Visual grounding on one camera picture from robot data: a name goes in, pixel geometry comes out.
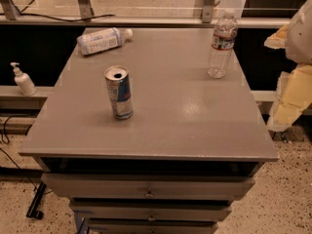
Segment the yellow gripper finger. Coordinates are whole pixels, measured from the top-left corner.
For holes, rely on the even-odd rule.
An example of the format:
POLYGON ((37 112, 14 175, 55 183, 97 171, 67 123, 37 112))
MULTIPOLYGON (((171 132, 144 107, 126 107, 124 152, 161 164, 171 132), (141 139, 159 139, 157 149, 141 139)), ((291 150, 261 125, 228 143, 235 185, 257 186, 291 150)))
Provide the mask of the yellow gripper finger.
POLYGON ((283 25, 264 41, 264 46, 275 50, 285 49, 288 28, 287 24, 283 25))
POLYGON ((282 72, 275 100, 269 112, 267 129, 283 132, 312 104, 312 66, 299 64, 291 73, 282 72))

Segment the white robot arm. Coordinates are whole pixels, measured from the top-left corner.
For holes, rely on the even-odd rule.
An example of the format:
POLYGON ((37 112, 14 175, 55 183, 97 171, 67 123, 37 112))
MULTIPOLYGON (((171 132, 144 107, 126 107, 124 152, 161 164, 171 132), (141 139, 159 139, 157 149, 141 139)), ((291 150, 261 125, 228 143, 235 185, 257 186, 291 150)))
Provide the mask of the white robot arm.
POLYGON ((269 131, 283 132, 312 104, 312 0, 268 37, 264 46, 284 49, 287 59, 296 63, 291 73, 281 73, 267 121, 269 131))

